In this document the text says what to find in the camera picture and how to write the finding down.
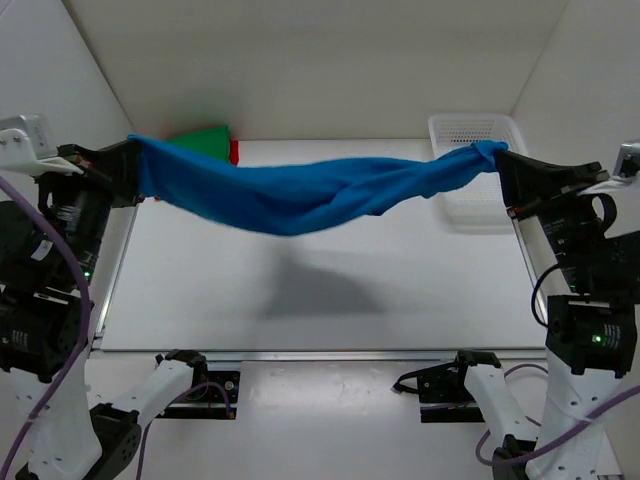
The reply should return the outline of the blue t shirt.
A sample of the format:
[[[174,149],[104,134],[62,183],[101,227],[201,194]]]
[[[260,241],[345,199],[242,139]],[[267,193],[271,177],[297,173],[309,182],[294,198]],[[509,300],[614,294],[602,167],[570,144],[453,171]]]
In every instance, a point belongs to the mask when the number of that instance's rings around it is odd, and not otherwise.
[[[139,188],[201,218],[262,234],[293,237],[381,216],[416,197],[429,199],[464,182],[469,153],[430,162],[357,157],[310,164],[234,166],[168,142],[141,143]]]

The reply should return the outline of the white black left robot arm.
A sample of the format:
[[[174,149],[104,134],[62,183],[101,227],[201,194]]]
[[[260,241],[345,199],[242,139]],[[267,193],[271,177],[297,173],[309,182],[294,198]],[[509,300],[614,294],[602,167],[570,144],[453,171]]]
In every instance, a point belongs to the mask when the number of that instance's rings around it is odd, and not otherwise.
[[[22,479],[113,479],[155,417],[208,389],[205,358],[174,350],[118,399],[88,403],[88,287],[111,211],[142,199],[140,154],[135,140],[61,146],[38,165],[35,203],[9,191],[1,204],[1,368],[26,414],[19,439],[31,457]]]

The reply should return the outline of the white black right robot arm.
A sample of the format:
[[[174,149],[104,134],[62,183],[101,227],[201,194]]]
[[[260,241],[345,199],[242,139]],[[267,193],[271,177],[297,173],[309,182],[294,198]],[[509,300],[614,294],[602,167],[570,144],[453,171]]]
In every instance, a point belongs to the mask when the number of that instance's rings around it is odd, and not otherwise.
[[[637,344],[639,235],[609,234],[613,192],[638,165],[559,166],[504,151],[502,195],[534,278],[531,309],[546,332],[547,388],[538,424],[523,413],[496,356],[462,350],[449,391],[473,399],[496,448],[496,479],[592,479],[605,428]]]

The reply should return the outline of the white perforated plastic basket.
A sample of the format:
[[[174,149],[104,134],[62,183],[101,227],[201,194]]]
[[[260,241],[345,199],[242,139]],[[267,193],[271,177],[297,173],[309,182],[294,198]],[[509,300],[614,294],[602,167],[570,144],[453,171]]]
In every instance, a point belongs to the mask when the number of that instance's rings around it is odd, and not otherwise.
[[[487,156],[500,145],[514,153],[528,153],[515,121],[496,113],[441,113],[428,120],[429,139],[436,158],[469,153],[470,166],[459,166],[464,182],[441,194],[450,221],[464,226],[507,225],[499,174]]]

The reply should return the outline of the folded green t shirt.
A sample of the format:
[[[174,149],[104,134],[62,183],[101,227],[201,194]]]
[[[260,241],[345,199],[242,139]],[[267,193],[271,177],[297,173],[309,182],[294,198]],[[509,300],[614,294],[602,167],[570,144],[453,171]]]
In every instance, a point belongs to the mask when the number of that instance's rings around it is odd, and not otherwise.
[[[231,133],[226,125],[175,135],[167,142],[173,146],[227,163],[231,161]]]

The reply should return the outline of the folded red t shirt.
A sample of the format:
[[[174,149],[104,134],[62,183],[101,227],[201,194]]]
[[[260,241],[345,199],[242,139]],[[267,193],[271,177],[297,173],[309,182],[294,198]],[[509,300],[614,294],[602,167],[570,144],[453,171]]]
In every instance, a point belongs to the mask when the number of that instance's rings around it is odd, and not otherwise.
[[[229,162],[232,165],[239,163],[239,141],[232,139],[229,142]]]

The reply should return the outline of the aluminium table rail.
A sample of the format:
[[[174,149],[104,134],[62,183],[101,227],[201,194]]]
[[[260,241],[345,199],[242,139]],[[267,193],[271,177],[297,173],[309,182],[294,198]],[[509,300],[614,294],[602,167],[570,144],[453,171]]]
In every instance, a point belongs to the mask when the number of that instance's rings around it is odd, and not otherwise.
[[[448,361],[456,350],[210,350],[203,354],[213,362],[325,362],[325,361]]]

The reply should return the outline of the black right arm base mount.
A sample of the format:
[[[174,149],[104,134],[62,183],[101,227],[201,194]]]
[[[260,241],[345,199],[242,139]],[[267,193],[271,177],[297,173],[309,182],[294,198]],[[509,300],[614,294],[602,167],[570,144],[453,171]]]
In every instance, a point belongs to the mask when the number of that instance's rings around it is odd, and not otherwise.
[[[459,350],[450,362],[402,374],[392,390],[418,396],[422,423],[483,423],[480,408],[464,386],[468,370],[478,365],[502,368],[493,352]]]

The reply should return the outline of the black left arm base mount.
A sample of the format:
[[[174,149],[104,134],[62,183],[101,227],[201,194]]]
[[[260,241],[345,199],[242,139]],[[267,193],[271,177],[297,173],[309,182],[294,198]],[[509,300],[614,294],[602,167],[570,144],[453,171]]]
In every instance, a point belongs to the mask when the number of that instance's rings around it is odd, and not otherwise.
[[[172,350],[155,356],[156,365],[165,360],[181,361],[193,368],[192,386],[196,388],[168,406],[159,418],[234,420],[241,381],[239,366],[220,366],[194,350]]]

